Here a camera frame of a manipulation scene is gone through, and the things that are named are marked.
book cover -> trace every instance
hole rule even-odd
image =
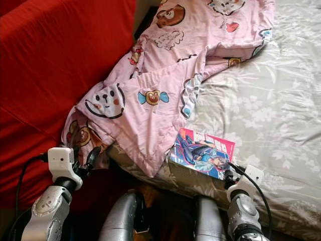
[[[182,166],[223,180],[233,158],[235,143],[181,128],[170,159]]]

grey bedsheet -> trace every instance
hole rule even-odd
[[[273,41],[256,58],[204,82],[187,128],[236,142],[234,162],[265,173],[274,228],[321,240],[321,1],[277,0]],[[110,157],[132,175],[227,207],[221,181],[166,160],[146,177],[117,144]],[[262,221],[266,211],[255,197]]]

cartoon dog face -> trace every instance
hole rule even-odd
[[[185,8],[177,4],[174,8],[159,11],[156,17],[158,18],[156,24],[159,28],[173,26],[183,21]]]
[[[119,84],[102,89],[91,100],[85,100],[87,109],[94,115],[115,119],[122,115],[125,108],[125,96]]]
[[[229,16],[239,10],[245,4],[245,0],[212,0],[208,5],[214,11]]]

cartoon print blanket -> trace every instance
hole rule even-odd
[[[133,49],[72,108],[62,142],[81,146],[84,163],[117,141],[153,177],[202,81],[256,55],[271,39],[273,12],[274,0],[162,1]]]

red cushion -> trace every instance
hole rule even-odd
[[[71,107],[132,45],[135,1],[28,0],[0,18],[0,207],[13,206],[24,162],[57,146]],[[48,164],[24,177],[30,205]]]

